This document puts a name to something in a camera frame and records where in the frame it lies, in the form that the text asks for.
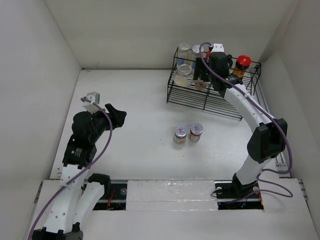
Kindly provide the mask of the black cap spice bottle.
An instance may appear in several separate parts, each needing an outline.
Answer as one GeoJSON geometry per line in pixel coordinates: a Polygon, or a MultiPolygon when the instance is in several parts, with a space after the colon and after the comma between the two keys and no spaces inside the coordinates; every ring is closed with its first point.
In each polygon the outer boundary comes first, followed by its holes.
{"type": "Polygon", "coordinates": [[[208,86],[208,82],[203,81],[203,80],[196,80],[194,82],[194,87],[199,90],[199,91],[204,91],[208,86]]]}

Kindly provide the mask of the clear glass jar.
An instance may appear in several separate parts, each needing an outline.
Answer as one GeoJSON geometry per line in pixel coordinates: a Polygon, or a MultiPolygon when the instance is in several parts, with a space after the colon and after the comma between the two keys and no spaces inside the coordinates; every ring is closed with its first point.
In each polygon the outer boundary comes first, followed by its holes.
{"type": "Polygon", "coordinates": [[[174,74],[173,81],[178,87],[189,87],[193,81],[192,67],[188,64],[179,65],[174,74]]]}

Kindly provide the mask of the tall jar blue label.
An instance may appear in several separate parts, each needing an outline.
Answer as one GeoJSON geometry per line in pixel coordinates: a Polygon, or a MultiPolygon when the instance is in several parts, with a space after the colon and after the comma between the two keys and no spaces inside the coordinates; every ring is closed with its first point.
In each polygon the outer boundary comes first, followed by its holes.
{"type": "Polygon", "coordinates": [[[200,53],[202,52],[203,52],[203,49],[200,50],[200,45],[194,45],[192,47],[191,54],[190,54],[190,64],[193,70],[196,67],[196,59],[200,56],[200,53]]]}
{"type": "Polygon", "coordinates": [[[191,45],[188,42],[181,42],[178,45],[176,67],[188,64],[191,45]]]}

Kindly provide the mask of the red lid dark sauce jar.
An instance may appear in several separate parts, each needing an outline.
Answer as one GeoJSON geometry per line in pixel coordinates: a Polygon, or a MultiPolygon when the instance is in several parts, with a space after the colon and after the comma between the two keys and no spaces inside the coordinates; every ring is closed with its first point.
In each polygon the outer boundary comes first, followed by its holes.
{"type": "Polygon", "coordinates": [[[210,56],[211,52],[212,52],[211,50],[208,50],[208,51],[206,52],[206,54],[205,54],[205,57],[208,58],[208,57],[210,56]]]}

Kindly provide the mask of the red lid sauce jar front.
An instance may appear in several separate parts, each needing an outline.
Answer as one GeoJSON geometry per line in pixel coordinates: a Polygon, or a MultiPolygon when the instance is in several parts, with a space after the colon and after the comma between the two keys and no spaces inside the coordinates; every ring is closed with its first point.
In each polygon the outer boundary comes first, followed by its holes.
{"type": "Polygon", "coordinates": [[[232,73],[239,78],[243,78],[246,70],[249,68],[251,63],[252,63],[252,60],[249,56],[240,55],[235,62],[235,67],[232,73]]]}

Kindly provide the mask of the silver lid jar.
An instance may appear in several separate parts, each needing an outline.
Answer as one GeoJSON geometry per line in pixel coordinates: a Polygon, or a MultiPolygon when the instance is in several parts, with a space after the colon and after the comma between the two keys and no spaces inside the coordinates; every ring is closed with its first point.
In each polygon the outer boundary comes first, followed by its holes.
{"type": "Polygon", "coordinates": [[[173,141],[176,144],[184,144],[186,142],[187,136],[188,136],[187,128],[183,125],[179,125],[174,130],[173,141]]]}
{"type": "Polygon", "coordinates": [[[189,139],[192,142],[198,142],[201,138],[201,135],[203,133],[203,126],[200,123],[194,123],[191,127],[190,127],[190,131],[189,131],[189,139]]]}

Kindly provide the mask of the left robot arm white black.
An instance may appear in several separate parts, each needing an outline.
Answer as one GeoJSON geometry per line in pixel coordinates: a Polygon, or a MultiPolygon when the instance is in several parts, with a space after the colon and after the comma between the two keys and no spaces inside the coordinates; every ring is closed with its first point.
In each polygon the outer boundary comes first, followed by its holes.
{"type": "Polygon", "coordinates": [[[73,117],[72,135],[63,156],[60,185],[44,205],[28,234],[29,240],[81,240],[86,218],[100,198],[112,195],[109,175],[89,169],[107,150],[97,153],[96,142],[104,132],[113,132],[125,123],[127,113],[110,103],[104,108],[84,100],[85,111],[73,117]]]}

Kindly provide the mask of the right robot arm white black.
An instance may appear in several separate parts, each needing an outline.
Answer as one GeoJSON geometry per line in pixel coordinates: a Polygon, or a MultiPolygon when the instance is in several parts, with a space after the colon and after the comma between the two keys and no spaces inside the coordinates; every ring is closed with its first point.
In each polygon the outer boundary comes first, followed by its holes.
{"type": "Polygon", "coordinates": [[[230,72],[232,56],[223,51],[213,51],[204,58],[195,59],[195,78],[210,82],[213,89],[229,102],[246,121],[252,135],[246,145],[248,156],[242,167],[233,175],[231,183],[217,186],[218,198],[239,202],[258,194],[254,187],[266,165],[284,150],[289,150],[288,124],[283,118],[276,119],[266,112],[247,91],[242,77],[230,72]]]}

